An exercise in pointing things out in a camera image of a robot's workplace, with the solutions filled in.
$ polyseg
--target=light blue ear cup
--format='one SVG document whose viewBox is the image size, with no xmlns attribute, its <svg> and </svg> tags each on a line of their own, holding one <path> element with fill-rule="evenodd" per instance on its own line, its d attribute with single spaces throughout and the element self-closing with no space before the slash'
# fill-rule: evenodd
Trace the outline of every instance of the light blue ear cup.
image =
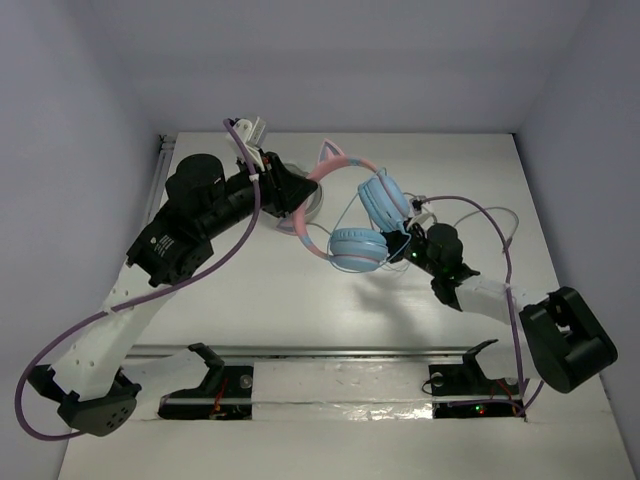
<svg viewBox="0 0 640 480">
<path fill-rule="evenodd" d="M 360 201 L 383 232 L 392 232 L 409 216 L 409 202 L 395 180 L 380 172 L 358 186 Z"/>
<path fill-rule="evenodd" d="M 331 235 L 332 263 L 355 272 L 373 272 L 387 258 L 387 241 L 369 228 L 339 228 Z"/>
</svg>

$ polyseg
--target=headphones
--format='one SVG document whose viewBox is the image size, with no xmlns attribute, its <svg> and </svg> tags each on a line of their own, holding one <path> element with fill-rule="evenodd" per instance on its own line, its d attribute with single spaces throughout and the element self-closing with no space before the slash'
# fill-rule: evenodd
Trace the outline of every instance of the headphones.
<svg viewBox="0 0 640 480">
<path fill-rule="evenodd" d="M 382 232 L 405 232 L 403 223 L 409 217 L 409 202 L 395 180 L 369 160 L 335 156 L 318 164 L 307 178 L 319 182 L 328 174 L 344 167 L 364 167 L 374 172 L 369 180 L 358 186 L 358 196 L 364 209 Z M 328 255 L 311 241 L 304 213 L 304 205 L 293 213 L 293 227 L 302 244 L 314 255 L 328 260 L 339 269 L 351 272 L 373 272 L 386 261 L 389 253 L 387 241 L 379 232 L 370 228 L 334 230 L 329 239 L 331 255 Z"/>
</svg>

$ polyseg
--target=ear cup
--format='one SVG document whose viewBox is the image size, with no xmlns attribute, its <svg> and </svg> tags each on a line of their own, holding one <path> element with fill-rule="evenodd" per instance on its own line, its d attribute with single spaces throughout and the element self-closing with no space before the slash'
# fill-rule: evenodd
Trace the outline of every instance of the ear cup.
<svg viewBox="0 0 640 480">
<path fill-rule="evenodd" d="M 334 231 L 329 249 L 335 265 L 356 272 L 376 270 L 388 254 L 386 239 L 368 228 L 340 228 Z"/>
<path fill-rule="evenodd" d="M 391 177 L 379 173 L 360 184 L 358 194 L 371 220 L 383 232 L 396 230 L 409 216 L 409 202 Z"/>
</svg>

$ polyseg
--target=gray wall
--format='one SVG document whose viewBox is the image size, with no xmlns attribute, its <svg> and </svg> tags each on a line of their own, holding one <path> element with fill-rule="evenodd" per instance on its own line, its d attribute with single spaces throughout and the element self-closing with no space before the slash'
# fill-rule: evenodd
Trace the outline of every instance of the gray wall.
<svg viewBox="0 0 640 480">
<path fill-rule="evenodd" d="M 605 373 L 640 472 L 640 2 L 595 2 L 517 135 L 562 282 L 620 351 Z"/>
<path fill-rule="evenodd" d="M 588 0 L 91 0 L 160 131 L 515 132 Z"/>
<path fill-rule="evenodd" d="M 157 137 L 87 2 L 0 2 L 0 478 L 57 478 L 13 390 L 31 356 L 100 307 L 142 221 Z M 28 395 L 33 424 L 64 431 Z"/>
</svg>

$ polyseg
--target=white table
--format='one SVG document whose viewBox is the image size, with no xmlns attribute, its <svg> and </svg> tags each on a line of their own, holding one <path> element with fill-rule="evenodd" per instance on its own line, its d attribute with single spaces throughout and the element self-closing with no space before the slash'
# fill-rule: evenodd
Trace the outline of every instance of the white table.
<svg viewBox="0 0 640 480">
<path fill-rule="evenodd" d="M 557 281 L 511 136 L 271 134 L 266 149 L 311 168 L 322 140 L 387 167 L 406 191 L 458 194 L 505 205 L 521 219 L 512 246 L 513 282 L 555 289 Z M 193 153 L 233 159 L 222 134 L 183 133 L 169 172 Z M 317 222 L 333 228 L 368 173 L 347 169 L 323 182 L 326 200 Z M 437 205 L 440 221 L 470 211 Z M 511 227 L 508 214 L 496 214 Z M 358 205 L 344 225 L 366 226 Z M 215 261 L 246 224 L 216 238 Z M 480 216 L 459 228 L 465 259 L 485 275 L 504 276 L 504 259 Z M 324 244 L 326 235 L 312 231 Z M 440 349 L 487 338 L 511 342 L 507 327 L 443 307 L 429 278 L 406 274 L 345 275 L 310 255 L 295 237 L 259 224 L 240 254 L 221 272 L 180 292 L 157 315 L 140 344 L 161 348 L 210 345 Z M 599 378 L 570 395 L 550 389 L 515 419 L 378 421 L 168 422 L 130 421 L 115 434 L 69 444 L 60 478 L 102 480 L 221 476 L 279 478 L 512 478 L 627 480 L 633 474 Z"/>
</svg>

